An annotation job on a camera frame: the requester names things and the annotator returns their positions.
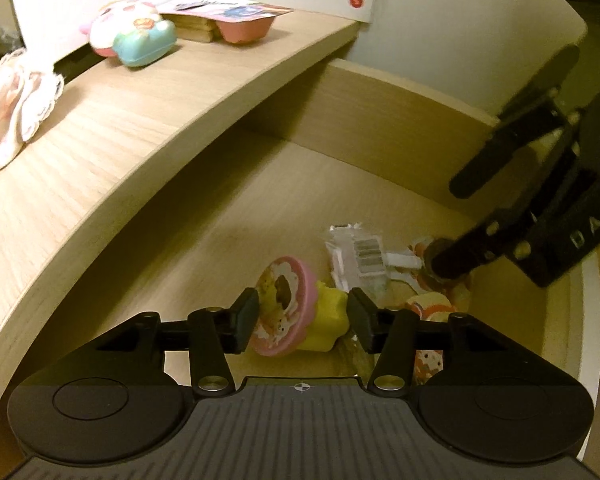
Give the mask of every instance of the red circular logo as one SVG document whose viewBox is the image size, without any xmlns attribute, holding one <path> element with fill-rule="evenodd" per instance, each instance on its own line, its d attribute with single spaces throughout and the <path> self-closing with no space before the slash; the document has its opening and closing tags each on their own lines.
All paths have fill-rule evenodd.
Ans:
<svg viewBox="0 0 600 480">
<path fill-rule="evenodd" d="M 354 9 L 359 9 L 365 4 L 365 0 L 349 0 L 349 3 Z"/>
</svg>

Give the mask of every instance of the white wall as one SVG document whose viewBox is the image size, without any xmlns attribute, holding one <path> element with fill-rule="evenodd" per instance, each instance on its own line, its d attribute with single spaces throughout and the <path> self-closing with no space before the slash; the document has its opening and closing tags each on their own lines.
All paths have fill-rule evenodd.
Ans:
<svg viewBox="0 0 600 480">
<path fill-rule="evenodd" d="M 348 58 L 496 113 L 585 33 L 564 0 L 376 0 Z"/>
</svg>

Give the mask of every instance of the open drawer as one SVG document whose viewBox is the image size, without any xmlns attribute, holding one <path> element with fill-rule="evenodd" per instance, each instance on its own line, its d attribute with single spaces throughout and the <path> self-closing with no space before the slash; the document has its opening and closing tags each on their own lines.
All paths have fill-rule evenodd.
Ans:
<svg viewBox="0 0 600 480">
<path fill-rule="evenodd" d="M 185 319 L 228 306 L 284 254 L 328 280 L 322 233 L 362 222 L 388 248 L 456 237 L 522 189 L 538 154 L 522 150 L 472 199 L 446 189 L 494 119 L 401 78 L 334 60 L 305 72 L 216 139 L 104 249 L 38 335 L 13 383 L 142 311 Z M 406 300 L 413 293 L 405 292 Z M 600 280 L 595 256 L 548 290 L 501 259 L 477 269 L 471 314 L 565 369 L 596 399 Z M 247 375 L 355 373 L 338 345 L 265 358 L 228 356 Z M 166 372 L 189 383 L 186 352 Z"/>
</svg>

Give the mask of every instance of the wooden surface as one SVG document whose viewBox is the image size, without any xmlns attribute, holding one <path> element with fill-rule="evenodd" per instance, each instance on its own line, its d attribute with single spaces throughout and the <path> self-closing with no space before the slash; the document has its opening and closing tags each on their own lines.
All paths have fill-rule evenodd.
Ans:
<svg viewBox="0 0 600 480">
<path fill-rule="evenodd" d="M 106 60 L 68 85 L 37 140 L 0 172 L 0 396 L 62 298 L 149 198 L 356 31 L 298 11 L 253 46 L 179 41 L 142 70 Z"/>
<path fill-rule="evenodd" d="M 512 200 L 538 166 L 524 148 L 471 199 L 449 193 L 449 180 L 496 122 L 423 85 L 341 59 L 305 72 L 243 119 L 247 128 L 326 153 L 474 219 Z"/>
<path fill-rule="evenodd" d="M 359 168 L 294 143 L 232 128 L 171 180 L 102 251 L 51 316 L 13 383 L 128 317 L 145 310 L 185 319 L 228 306 L 283 254 L 328 279 L 322 234 L 361 221 L 400 249 L 415 237 L 457 236 L 468 217 Z M 499 276 L 492 286 L 494 276 Z M 411 293 L 396 298 L 405 300 Z M 481 269 L 470 312 L 539 351 L 544 291 L 509 262 Z M 248 374 L 339 376 L 355 373 L 340 348 L 263 358 L 229 356 L 236 381 Z M 189 383 L 186 352 L 166 371 Z"/>
</svg>

